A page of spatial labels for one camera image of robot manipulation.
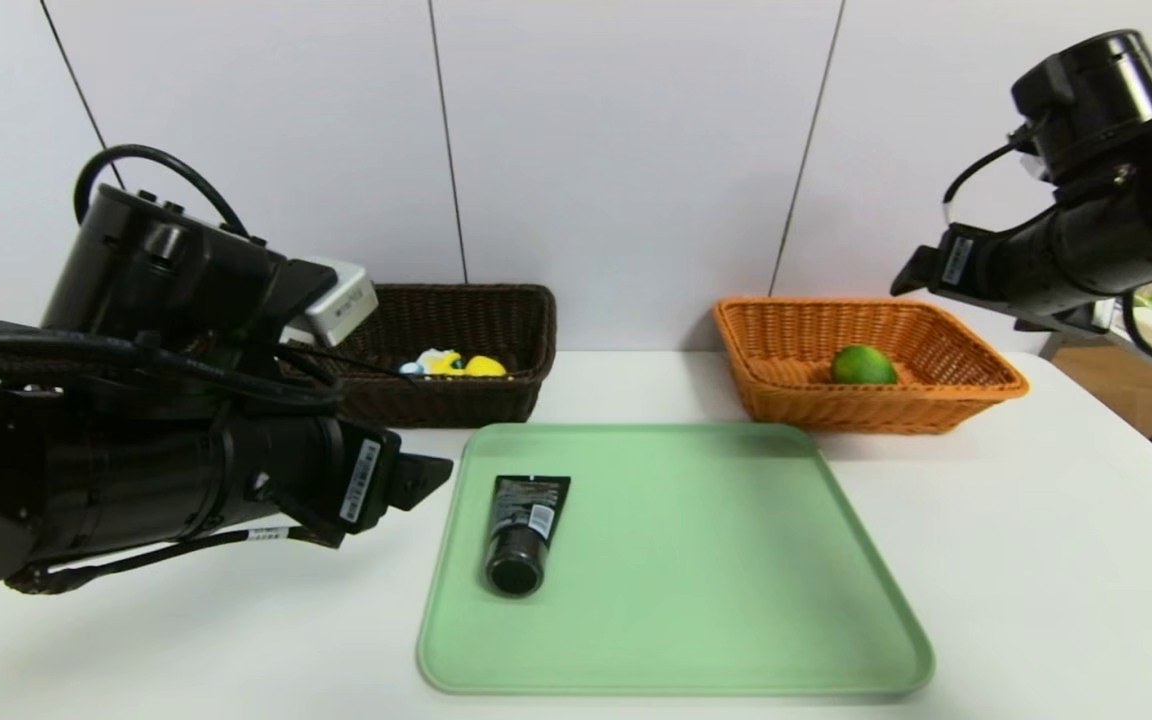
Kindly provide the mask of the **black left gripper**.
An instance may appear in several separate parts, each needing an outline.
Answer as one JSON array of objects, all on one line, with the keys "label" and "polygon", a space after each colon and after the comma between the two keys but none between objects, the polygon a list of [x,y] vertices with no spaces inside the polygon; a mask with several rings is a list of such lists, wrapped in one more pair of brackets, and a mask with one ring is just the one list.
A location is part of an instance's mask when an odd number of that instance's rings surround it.
[{"label": "black left gripper", "polygon": [[[332,548],[376,526],[387,505],[411,511],[454,470],[448,457],[397,455],[397,434],[338,416],[256,416],[251,430],[251,518],[285,516],[289,535]],[[393,458],[385,502],[381,477]]]}]

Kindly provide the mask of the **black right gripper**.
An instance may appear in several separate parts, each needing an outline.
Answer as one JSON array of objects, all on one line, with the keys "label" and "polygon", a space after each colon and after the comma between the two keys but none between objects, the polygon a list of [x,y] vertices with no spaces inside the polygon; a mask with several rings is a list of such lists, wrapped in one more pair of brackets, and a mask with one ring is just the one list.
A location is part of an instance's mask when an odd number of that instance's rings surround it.
[{"label": "black right gripper", "polygon": [[931,291],[948,300],[978,306],[1052,306],[1055,287],[1043,233],[1043,222],[1007,232],[952,223],[940,250],[916,247],[893,278],[890,296],[924,290],[934,279]]}]

